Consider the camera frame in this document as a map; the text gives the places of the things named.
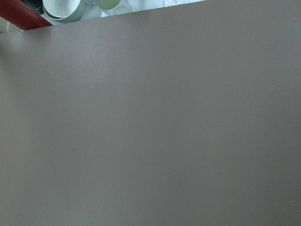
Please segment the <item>green cup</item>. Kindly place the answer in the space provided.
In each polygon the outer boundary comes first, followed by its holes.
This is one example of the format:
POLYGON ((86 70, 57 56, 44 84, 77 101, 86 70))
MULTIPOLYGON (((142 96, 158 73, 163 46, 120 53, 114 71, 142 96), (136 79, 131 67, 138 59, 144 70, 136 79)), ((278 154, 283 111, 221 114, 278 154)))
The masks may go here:
POLYGON ((116 7, 120 3, 120 0, 95 0, 95 3, 99 8, 109 10, 116 7))

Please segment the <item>red cup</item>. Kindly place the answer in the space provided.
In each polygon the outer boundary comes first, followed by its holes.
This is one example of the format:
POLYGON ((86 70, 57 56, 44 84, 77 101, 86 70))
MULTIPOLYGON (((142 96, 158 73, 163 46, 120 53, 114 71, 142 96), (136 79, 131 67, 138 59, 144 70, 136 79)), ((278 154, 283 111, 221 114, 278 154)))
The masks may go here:
POLYGON ((24 31, 52 26, 49 21, 20 0, 1 0, 0 17, 24 31))

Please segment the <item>white green bowl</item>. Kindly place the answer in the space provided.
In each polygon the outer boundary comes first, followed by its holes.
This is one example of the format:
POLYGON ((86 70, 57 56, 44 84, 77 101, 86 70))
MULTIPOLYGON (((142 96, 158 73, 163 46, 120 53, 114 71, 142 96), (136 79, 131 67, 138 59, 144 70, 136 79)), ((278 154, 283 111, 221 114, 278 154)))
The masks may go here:
POLYGON ((84 0, 43 0, 42 3, 44 13, 61 23, 79 21, 86 6, 84 0))

